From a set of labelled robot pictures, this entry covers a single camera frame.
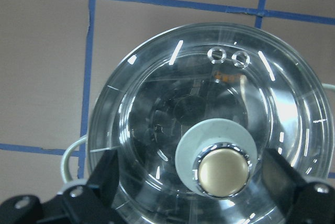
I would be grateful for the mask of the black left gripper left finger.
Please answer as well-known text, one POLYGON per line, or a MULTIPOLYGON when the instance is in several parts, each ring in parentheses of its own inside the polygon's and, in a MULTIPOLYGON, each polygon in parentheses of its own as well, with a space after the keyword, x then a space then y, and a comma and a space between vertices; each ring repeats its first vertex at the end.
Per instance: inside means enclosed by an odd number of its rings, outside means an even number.
POLYGON ((117 150, 107 150, 84 185, 68 187, 41 203, 18 195, 1 204, 1 223, 119 223, 111 205, 119 184, 117 150))

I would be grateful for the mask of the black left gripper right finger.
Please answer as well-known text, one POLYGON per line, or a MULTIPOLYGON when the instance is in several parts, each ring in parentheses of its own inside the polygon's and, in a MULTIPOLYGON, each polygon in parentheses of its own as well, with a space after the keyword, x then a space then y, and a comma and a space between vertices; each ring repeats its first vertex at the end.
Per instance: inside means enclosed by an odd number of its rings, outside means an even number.
POLYGON ((334 187, 303 178, 275 149, 264 150, 262 180, 283 223, 334 223, 334 187))

